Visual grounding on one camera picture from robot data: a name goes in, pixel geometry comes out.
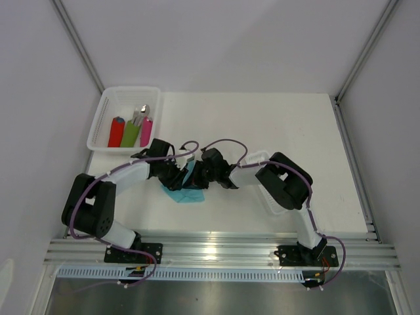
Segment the teal paper napkin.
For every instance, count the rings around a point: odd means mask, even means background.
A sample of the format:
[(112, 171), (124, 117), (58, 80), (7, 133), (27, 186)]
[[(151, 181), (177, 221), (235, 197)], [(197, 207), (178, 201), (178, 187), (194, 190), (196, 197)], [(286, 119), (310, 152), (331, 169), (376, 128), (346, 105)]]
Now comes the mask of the teal paper napkin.
[(201, 203), (205, 201), (204, 193), (201, 188), (189, 188), (189, 186), (184, 186), (187, 181), (192, 176), (192, 171), (196, 166), (195, 161), (191, 161), (186, 164), (184, 167), (187, 169), (188, 173), (183, 180), (183, 185), (181, 190), (170, 191), (162, 185), (162, 190), (176, 203)]

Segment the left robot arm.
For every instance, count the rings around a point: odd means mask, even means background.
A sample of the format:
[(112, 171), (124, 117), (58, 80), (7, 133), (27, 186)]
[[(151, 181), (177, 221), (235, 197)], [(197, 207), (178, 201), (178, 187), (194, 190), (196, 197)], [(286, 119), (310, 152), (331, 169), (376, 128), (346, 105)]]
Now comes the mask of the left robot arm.
[(143, 250), (141, 236), (115, 220), (116, 198), (130, 187), (150, 178), (162, 179), (168, 189), (182, 187), (188, 174), (188, 164), (194, 160), (199, 144), (188, 150), (181, 146), (153, 139), (149, 148), (133, 154), (129, 160), (97, 176), (81, 173), (76, 176), (62, 212), (62, 223), (72, 238), (94, 238), (119, 251), (130, 263), (141, 256), (156, 262), (151, 253)]

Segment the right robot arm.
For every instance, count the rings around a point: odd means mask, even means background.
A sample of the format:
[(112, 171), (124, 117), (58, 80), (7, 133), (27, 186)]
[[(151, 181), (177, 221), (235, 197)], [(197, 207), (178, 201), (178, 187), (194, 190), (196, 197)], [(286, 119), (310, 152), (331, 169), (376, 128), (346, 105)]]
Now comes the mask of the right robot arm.
[(327, 240), (318, 229), (310, 201), (312, 177), (283, 153), (276, 152), (269, 159), (249, 164), (229, 164), (215, 148), (202, 150), (192, 174), (184, 186), (207, 189), (211, 182), (225, 189), (261, 185), (282, 208), (291, 211), (297, 230), (297, 258), (290, 260), (296, 266), (315, 266), (320, 262)]

